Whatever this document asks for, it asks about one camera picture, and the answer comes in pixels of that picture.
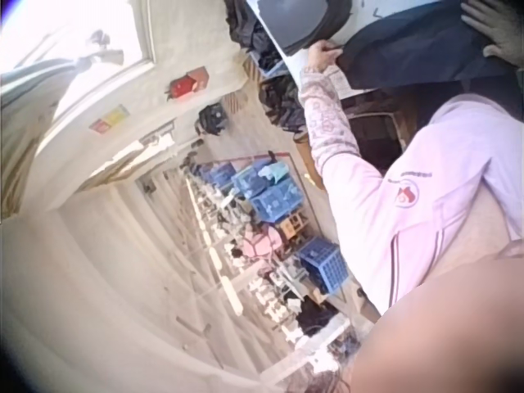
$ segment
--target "blue crate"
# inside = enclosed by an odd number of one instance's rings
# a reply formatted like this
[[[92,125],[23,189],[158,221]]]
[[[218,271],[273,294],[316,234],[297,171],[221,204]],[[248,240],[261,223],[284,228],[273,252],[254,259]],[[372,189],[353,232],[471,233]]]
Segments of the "blue crate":
[[[260,220],[277,223],[302,204],[304,196],[292,178],[286,178],[251,198],[251,204]]]
[[[256,160],[231,178],[235,188],[247,199],[256,197],[270,185],[267,178],[258,175],[259,171],[269,162],[271,162],[270,159]]]
[[[213,183],[213,179],[210,176],[211,168],[209,166],[202,166],[200,168],[200,176],[206,183]]]
[[[231,183],[231,177],[234,176],[236,172],[237,171],[230,162],[215,166],[209,172],[210,183],[218,188],[222,188],[228,183]]]
[[[350,276],[340,247],[321,237],[311,239],[297,255],[322,293],[331,295]]]

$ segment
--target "jacket logo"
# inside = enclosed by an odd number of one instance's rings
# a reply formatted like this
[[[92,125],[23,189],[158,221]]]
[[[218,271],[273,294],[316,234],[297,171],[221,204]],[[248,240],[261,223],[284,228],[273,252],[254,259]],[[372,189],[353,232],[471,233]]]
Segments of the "jacket logo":
[[[418,202],[418,186],[412,180],[401,180],[396,194],[395,206],[407,209]]]

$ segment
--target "pink item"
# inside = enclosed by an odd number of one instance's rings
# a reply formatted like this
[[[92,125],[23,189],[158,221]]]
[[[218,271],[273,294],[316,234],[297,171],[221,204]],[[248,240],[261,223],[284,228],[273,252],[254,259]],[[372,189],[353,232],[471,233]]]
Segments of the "pink item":
[[[341,252],[382,314],[424,281],[481,181],[512,238],[522,237],[524,127],[495,102],[474,94],[446,102],[383,178],[360,157],[330,79],[303,72],[300,95]]]
[[[243,239],[242,252],[245,256],[270,256],[282,246],[282,239],[277,229],[267,226],[262,233],[246,233]]]

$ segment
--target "hand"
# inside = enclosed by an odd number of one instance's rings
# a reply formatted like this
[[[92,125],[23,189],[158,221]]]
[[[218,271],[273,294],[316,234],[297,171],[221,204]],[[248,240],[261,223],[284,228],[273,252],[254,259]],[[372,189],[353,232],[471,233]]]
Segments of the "hand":
[[[311,45],[308,53],[308,68],[323,73],[342,54],[341,49],[335,49],[335,44],[329,41],[318,41]]]
[[[484,56],[497,56],[517,67],[524,67],[524,29],[522,18],[502,0],[468,0],[462,4],[462,20],[484,34],[493,44]]]

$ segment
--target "pink sleeve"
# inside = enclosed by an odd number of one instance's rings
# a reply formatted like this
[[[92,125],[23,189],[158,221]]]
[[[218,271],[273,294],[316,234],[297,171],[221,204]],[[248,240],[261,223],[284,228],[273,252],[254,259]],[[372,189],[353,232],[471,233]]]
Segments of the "pink sleeve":
[[[354,220],[370,196],[380,187],[382,176],[359,154],[350,122],[342,110],[331,80],[318,72],[302,71],[300,100],[305,109],[311,154],[329,195],[332,213]]]

